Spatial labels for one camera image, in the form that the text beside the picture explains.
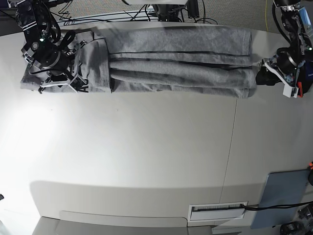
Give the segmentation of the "central robot base mount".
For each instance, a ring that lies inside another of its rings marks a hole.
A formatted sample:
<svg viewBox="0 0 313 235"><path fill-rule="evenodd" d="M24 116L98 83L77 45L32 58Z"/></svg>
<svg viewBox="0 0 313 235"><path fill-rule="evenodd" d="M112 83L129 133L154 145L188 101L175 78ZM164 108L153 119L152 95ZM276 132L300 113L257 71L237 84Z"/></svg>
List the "central robot base mount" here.
<svg viewBox="0 0 313 235"><path fill-rule="evenodd" d="M182 22L179 12L186 8L188 2L185 0L184 4L152 4L152 13L148 12L150 5L145 5L145 13L148 21L151 21L151 17L156 17L159 22Z"/></svg>

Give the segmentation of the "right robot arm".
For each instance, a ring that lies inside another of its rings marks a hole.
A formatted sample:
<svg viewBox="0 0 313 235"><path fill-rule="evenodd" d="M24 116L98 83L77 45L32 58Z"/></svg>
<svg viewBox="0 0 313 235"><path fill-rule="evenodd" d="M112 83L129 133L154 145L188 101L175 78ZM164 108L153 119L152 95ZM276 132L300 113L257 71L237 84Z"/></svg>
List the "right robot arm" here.
<svg viewBox="0 0 313 235"><path fill-rule="evenodd" d="M25 77L39 86L40 93L47 88L63 87L85 93L89 82L81 75L77 55L86 41L78 42L73 30L61 33L49 10L61 3L60 0L15 1L15 20L25 37L22 48L22 56L28 63Z"/></svg>

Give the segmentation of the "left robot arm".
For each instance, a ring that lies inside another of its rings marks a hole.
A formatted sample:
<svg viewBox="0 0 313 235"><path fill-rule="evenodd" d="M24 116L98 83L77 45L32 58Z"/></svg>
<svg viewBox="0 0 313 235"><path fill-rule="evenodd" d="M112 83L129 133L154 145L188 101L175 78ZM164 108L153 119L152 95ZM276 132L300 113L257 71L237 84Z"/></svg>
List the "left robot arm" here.
<svg viewBox="0 0 313 235"><path fill-rule="evenodd" d="M289 44L262 61L258 85L273 86L283 78L306 93L313 84L313 26L299 0L274 0L272 16L278 31Z"/></svg>

